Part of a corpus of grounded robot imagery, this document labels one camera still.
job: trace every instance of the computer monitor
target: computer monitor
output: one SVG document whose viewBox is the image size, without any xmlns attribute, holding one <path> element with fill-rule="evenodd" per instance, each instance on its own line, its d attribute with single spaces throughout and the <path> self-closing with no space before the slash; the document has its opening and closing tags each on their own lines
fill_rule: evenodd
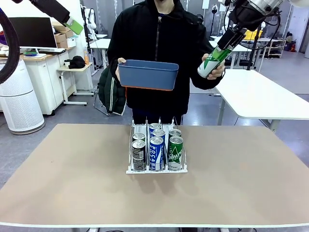
<svg viewBox="0 0 309 232">
<path fill-rule="evenodd" d="M 57 48 L 53 27 L 47 17 L 9 18 L 21 48 Z"/>
</svg>

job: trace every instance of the yellow crate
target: yellow crate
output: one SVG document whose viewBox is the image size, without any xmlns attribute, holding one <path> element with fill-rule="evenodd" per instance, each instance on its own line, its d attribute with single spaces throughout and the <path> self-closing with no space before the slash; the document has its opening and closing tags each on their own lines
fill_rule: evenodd
<svg viewBox="0 0 309 232">
<path fill-rule="evenodd" d="M 256 34 L 257 34 L 257 30 L 254 31 L 254 32 L 248 30 L 245 33 L 246 37 L 244 38 L 244 40 L 254 40 L 255 37 L 256 37 Z"/>
</svg>

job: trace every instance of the white cabinet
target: white cabinet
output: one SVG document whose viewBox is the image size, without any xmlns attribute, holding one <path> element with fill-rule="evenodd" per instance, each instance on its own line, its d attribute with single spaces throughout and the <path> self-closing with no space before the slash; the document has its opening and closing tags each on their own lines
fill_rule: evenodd
<svg viewBox="0 0 309 232">
<path fill-rule="evenodd" d="M 54 110 L 64 101 L 62 83 L 57 69 L 63 65 L 61 60 L 68 59 L 68 53 L 49 57 L 42 61 L 25 61 L 41 111 L 44 115 L 52 115 Z M 65 80 L 68 96 L 72 94 L 72 83 Z"/>
</svg>

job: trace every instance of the orange bottle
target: orange bottle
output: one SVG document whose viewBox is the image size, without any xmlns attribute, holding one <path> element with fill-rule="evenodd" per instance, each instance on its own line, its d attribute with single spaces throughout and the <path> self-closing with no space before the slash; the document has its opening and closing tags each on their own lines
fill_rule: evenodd
<svg viewBox="0 0 309 232">
<path fill-rule="evenodd" d="M 87 52 L 85 52 L 85 64 L 88 65 L 89 64 L 89 57 Z"/>
</svg>

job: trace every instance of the person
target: person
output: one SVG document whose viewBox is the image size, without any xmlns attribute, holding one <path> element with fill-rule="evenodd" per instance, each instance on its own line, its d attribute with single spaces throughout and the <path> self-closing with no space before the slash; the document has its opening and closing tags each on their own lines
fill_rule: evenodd
<svg viewBox="0 0 309 232">
<path fill-rule="evenodd" d="M 222 63 L 207 78 L 197 69 L 213 51 L 206 28 L 199 18 L 183 9 L 180 0 L 145 0 L 118 16 L 108 49 L 112 75 L 119 81 L 118 63 L 126 59 L 176 63 L 179 65 L 173 91 L 127 88 L 127 105 L 136 124 L 177 124 L 188 111 L 190 78 L 200 89 L 216 87 L 225 70 Z"/>
</svg>

